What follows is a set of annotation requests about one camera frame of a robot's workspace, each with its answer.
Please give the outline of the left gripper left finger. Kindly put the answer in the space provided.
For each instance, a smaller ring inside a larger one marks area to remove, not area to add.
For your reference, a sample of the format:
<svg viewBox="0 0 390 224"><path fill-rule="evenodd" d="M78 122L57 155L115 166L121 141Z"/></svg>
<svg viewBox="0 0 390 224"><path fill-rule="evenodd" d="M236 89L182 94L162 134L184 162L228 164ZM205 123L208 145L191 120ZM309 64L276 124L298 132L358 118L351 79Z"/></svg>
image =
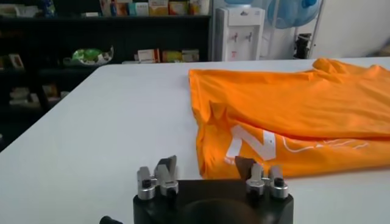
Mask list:
<svg viewBox="0 0 390 224"><path fill-rule="evenodd" d="M148 167L140 167L137 171L138 193L140 200L151 200L157 195L157 189L160 194L169 200L175 200L179 193L179 182L176 178L175 155L162 158L151 175Z"/></svg>

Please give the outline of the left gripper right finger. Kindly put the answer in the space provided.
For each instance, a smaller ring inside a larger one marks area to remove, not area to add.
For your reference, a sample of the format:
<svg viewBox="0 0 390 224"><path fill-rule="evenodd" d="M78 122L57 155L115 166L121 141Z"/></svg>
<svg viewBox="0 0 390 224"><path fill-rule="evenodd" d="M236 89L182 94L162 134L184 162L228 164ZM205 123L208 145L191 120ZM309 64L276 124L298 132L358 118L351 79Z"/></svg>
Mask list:
<svg viewBox="0 0 390 224"><path fill-rule="evenodd" d="M265 176L263 166L254 159L236 156L235 165L240 177L245 180L250 199L258 200L266 193L278 200L288 198L289 189L280 166L271 166Z"/></svg>

